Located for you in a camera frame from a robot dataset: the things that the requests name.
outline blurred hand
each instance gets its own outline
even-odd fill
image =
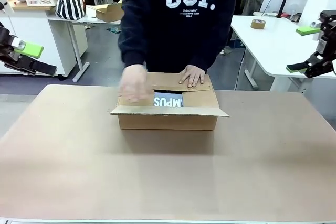
[[[147,71],[143,65],[137,64],[126,67],[120,80],[119,96],[124,97],[129,102],[147,99],[149,88],[146,79]]]
[[[204,83],[205,72],[201,68],[198,68],[194,65],[188,65],[181,73],[184,75],[179,83],[182,84],[189,78],[188,88],[195,87],[199,80],[201,84]]]

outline packing tape roll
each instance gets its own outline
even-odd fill
[[[251,28],[253,29],[264,29],[266,25],[266,21],[261,20],[261,19],[253,19],[251,23]]]

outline cardboard box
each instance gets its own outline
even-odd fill
[[[187,82],[179,84],[178,73],[148,73],[152,86],[150,98],[129,103],[119,97],[117,107],[111,112],[118,115],[121,129],[149,130],[214,130],[218,116],[228,116],[218,105],[209,75],[204,84],[188,88]],[[179,91],[183,107],[155,107],[154,90]]]
[[[96,9],[96,17],[105,22],[119,21],[124,16],[121,3],[97,5],[94,8]]]

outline black and white striped bag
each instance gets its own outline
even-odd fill
[[[57,0],[56,15],[68,19],[78,20],[86,13],[84,0]]]

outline white table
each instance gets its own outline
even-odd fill
[[[111,26],[111,25],[118,25],[120,24],[120,21],[116,21],[116,22],[105,22],[102,21],[100,19],[98,19],[96,17],[96,10],[94,9],[94,7],[90,7],[87,6],[86,8],[86,15],[79,19],[79,20],[66,20],[66,19],[62,19],[58,16],[55,15],[54,12],[50,12],[49,16],[47,17],[48,20],[56,20],[56,21],[62,21],[62,22],[66,22],[66,25],[68,27],[68,31],[69,31],[69,35],[72,41],[72,45],[74,48],[74,52],[75,52],[75,56],[77,59],[77,64],[79,67],[79,71],[76,74],[76,76],[72,79],[73,82],[77,82],[79,80],[79,78],[81,78],[81,76],[84,74],[84,72],[88,69],[88,67],[90,66],[89,62],[85,62],[84,65],[82,64],[81,61],[81,54],[78,48],[78,44],[77,44],[77,40],[76,40],[76,36],[75,36],[75,30],[74,30],[74,25],[87,25],[87,24],[100,24],[100,25],[106,25],[106,26]]]
[[[256,18],[266,21],[265,29],[256,30],[250,27],[252,20]],[[312,39],[312,35],[299,35],[295,32],[298,26],[284,18],[234,16],[231,26],[246,50],[254,57],[252,69],[245,70],[245,75],[255,89],[258,86],[253,79],[253,73],[256,64],[259,64],[267,75],[275,77],[271,91],[288,91],[293,82],[299,92],[306,92],[312,79],[299,72],[290,73],[286,66],[304,62],[316,51],[318,42]],[[317,78],[336,79],[336,75],[331,72]]]
[[[277,13],[262,13],[262,12],[254,12],[253,16],[266,16],[266,17],[276,17]]]

